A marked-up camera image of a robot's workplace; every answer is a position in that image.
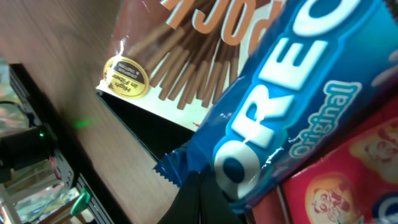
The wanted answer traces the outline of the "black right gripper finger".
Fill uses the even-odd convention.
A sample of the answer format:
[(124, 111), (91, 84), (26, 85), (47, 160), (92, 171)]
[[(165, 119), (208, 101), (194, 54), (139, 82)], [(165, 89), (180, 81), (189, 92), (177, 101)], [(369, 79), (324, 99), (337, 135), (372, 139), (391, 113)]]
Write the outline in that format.
[(159, 224), (242, 224), (210, 170), (189, 173)]

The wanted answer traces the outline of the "brown Pocky box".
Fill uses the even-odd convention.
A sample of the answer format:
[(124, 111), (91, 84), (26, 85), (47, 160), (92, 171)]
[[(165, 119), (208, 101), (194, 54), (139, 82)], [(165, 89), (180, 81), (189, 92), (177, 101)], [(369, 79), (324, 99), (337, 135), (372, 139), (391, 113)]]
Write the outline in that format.
[(283, 1), (122, 1), (97, 89), (195, 131)]

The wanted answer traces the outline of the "red Hello Panda box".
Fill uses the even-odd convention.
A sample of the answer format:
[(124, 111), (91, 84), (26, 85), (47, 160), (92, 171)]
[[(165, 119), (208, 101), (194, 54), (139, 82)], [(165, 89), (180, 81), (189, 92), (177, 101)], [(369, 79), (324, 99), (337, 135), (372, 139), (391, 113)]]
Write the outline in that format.
[(252, 212), (257, 224), (397, 223), (397, 98)]

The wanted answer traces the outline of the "blue Oreo cookie pack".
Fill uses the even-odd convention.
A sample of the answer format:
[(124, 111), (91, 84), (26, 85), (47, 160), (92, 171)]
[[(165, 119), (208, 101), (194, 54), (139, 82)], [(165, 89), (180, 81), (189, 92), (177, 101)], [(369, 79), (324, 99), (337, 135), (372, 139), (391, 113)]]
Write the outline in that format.
[(392, 83), (397, 2), (292, 0), (186, 145), (155, 171), (212, 168), (235, 213), (255, 206)]

